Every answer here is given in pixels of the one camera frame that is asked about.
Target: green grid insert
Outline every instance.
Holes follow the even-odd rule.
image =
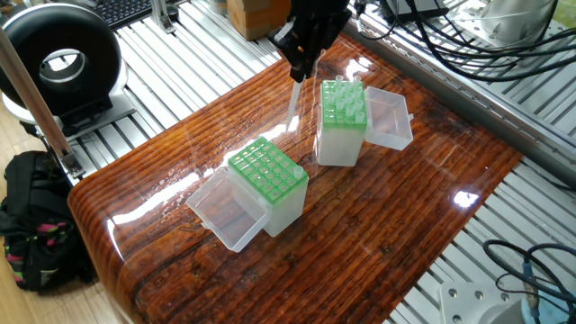
[[[308,175],[294,161],[265,138],[242,149],[228,161],[252,187],[272,204],[278,204]]]
[[[346,84],[349,84],[349,90],[346,89]],[[323,127],[365,130],[366,105],[362,82],[342,81],[341,86],[336,86],[336,81],[325,80],[322,82],[321,91]],[[352,103],[346,103],[347,95],[352,96]],[[337,102],[340,100],[343,105],[338,109]],[[352,116],[347,116],[347,109],[353,109]]]

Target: wooden floor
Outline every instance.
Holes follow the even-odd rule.
[[[44,150],[42,143],[29,136],[0,103],[0,173],[15,154]],[[0,176],[0,201],[6,196],[6,181]],[[102,285],[75,281],[57,292],[38,295],[16,287],[12,270],[0,256],[0,322],[3,324],[115,324]]]

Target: clear plastic box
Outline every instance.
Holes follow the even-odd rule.
[[[260,138],[186,203],[226,248],[239,252],[261,229],[275,237],[302,215],[308,180],[301,166]]]
[[[397,150],[413,141],[404,96],[371,86],[363,90],[358,77],[324,81],[320,91],[318,164],[353,167],[364,140]]]
[[[366,141],[390,149],[405,149],[414,138],[410,127],[412,115],[408,114],[404,96],[368,86],[364,99],[368,117]]]

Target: cable bundle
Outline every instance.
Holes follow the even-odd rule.
[[[522,264],[523,271],[519,272],[512,265],[510,265],[508,262],[502,260],[496,254],[494,254],[494,252],[492,252],[490,250],[490,247],[494,246],[494,245],[495,246],[501,246],[504,248],[510,248],[513,251],[518,252],[520,255],[522,255],[524,258],[524,263]],[[529,248],[528,250],[524,250],[523,248],[517,247],[517,246],[510,244],[506,241],[496,240],[496,239],[487,240],[482,245],[482,248],[484,249],[484,252],[486,252],[486,255],[492,261],[494,261],[494,263],[496,263],[499,267],[501,267],[502,269],[504,269],[507,272],[506,274],[502,275],[501,277],[499,277],[496,280],[496,287],[498,287],[498,289],[500,289],[506,293],[524,293],[524,294],[526,294],[528,306],[530,307],[532,316],[534,317],[536,324],[540,323],[540,319],[538,318],[539,317],[538,299],[546,300],[551,305],[553,305],[554,307],[558,308],[560,311],[563,311],[564,313],[567,314],[568,319],[565,322],[562,322],[559,324],[576,324],[576,310],[574,309],[574,304],[576,304],[576,297],[574,297],[574,295],[572,293],[570,293],[566,290],[563,283],[560,281],[560,279],[558,279],[558,277],[554,274],[554,272],[548,266],[546,266],[537,257],[533,256],[533,254],[538,250],[550,248],[550,249],[558,249],[558,250],[570,253],[574,257],[576,257],[576,249],[571,248],[571,247],[566,247],[566,246],[561,245],[561,244],[545,243],[545,244],[538,244],[536,246]],[[549,278],[549,280],[536,277],[532,271],[532,264],[537,265],[538,268]],[[509,291],[509,290],[505,290],[505,289],[501,288],[499,285],[500,280],[507,275],[513,275],[517,279],[521,280],[525,284],[526,291]],[[558,288],[558,291],[550,288],[549,285],[539,283],[538,281],[552,284]],[[553,301],[545,298],[544,296],[538,295],[538,290],[541,290],[545,293],[548,293],[549,295],[551,295],[553,297],[558,298],[561,301],[566,302],[566,306],[567,306],[568,310],[564,309],[563,307],[554,303]]]
[[[394,28],[400,27],[411,37],[413,37],[419,41],[422,41],[424,44],[426,44],[427,49],[429,50],[429,52],[432,56],[434,56],[446,68],[450,69],[451,71],[455,72],[456,74],[458,74],[460,76],[468,77],[468,78],[473,79],[473,80],[485,81],[485,82],[508,82],[508,81],[515,81],[515,80],[523,79],[526,77],[532,77],[535,75],[539,75],[539,74],[542,74],[544,72],[547,72],[547,71],[550,71],[550,70],[553,70],[556,68],[562,68],[562,67],[565,67],[565,66],[567,66],[573,62],[576,62],[576,56],[572,55],[568,58],[559,60],[559,61],[554,62],[552,64],[548,64],[548,65],[545,65],[543,67],[535,68],[529,72],[517,73],[517,74],[511,75],[511,76],[480,76],[480,75],[476,75],[476,74],[471,73],[471,72],[466,70],[467,68],[505,68],[505,67],[513,68],[522,59],[536,58],[536,57],[558,54],[558,53],[562,53],[562,52],[565,52],[568,50],[576,50],[576,45],[562,46],[558,49],[538,50],[539,47],[541,47],[545,44],[550,44],[550,43],[553,43],[556,41],[566,40],[566,39],[576,35],[576,29],[572,28],[572,29],[560,31],[560,32],[556,33],[555,35],[545,39],[545,34],[548,31],[548,26],[550,25],[550,22],[552,21],[552,18],[554,16],[554,11],[555,11],[555,8],[558,4],[558,0],[553,1],[552,8],[551,8],[550,12],[548,13],[548,17],[546,18],[547,19],[546,25],[545,25],[544,29],[542,30],[542,32],[539,34],[539,36],[538,36],[538,38],[534,44],[525,45],[525,46],[511,45],[511,46],[508,46],[506,48],[482,47],[482,46],[472,45],[469,40],[466,40],[464,38],[462,33],[460,31],[458,31],[458,29],[456,28],[454,23],[452,21],[450,21],[450,19],[448,19],[448,17],[446,15],[444,15],[444,18],[452,26],[452,28],[455,31],[455,35],[457,37],[451,36],[451,35],[445,33],[444,31],[441,31],[432,22],[430,22],[428,19],[423,17],[421,13],[419,13],[419,11],[416,7],[416,4],[415,4],[415,0],[381,0],[381,6],[388,5],[389,8],[391,8],[391,9],[392,8],[397,9],[398,8],[398,1],[406,1],[408,6],[410,7],[410,10],[413,13],[413,17],[414,17],[416,26],[418,27],[418,31],[419,31],[420,35],[417,35],[415,32],[411,31],[406,25],[397,22],[398,19],[396,19],[394,21],[394,23],[392,24],[389,31],[381,37],[369,38],[369,37],[363,35],[362,33],[361,33],[361,35],[363,35],[365,38],[367,38],[369,40],[379,40],[379,39],[382,39],[382,38],[388,36],[389,34],[393,33]],[[436,6],[438,6],[438,8],[439,8],[440,5],[438,4],[438,1],[437,0],[434,0],[434,1],[436,2]],[[365,7],[366,7],[366,0],[356,0],[356,2],[355,2],[356,19],[358,19],[359,16],[365,11]],[[415,43],[414,41],[407,39],[406,37],[402,36],[399,33],[396,33],[396,34],[399,37],[403,38],[405,41],[412,43],[412,45],[421,47],[421,45],[419,43]],[[439,39],[441,41],[445,41],[447,43],[452,44],[453,46],[460,47],[461,49],[449,49],[446,46],[436,45],[435,43],[433,43],[430,40],[430,36],[429,36],[430,34],[433,34],[437,39]],[[482,62],[476,61],[478,59],[488,59],[490,62],[489,63],[482,63]],[[495,64],[495,62],[497,62],[500,59],[507,59],[508,62]]]

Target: keyboard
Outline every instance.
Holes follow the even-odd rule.
[[[112,29],[119,29],[152,13],[150,0],[103,0],[94,11]]]

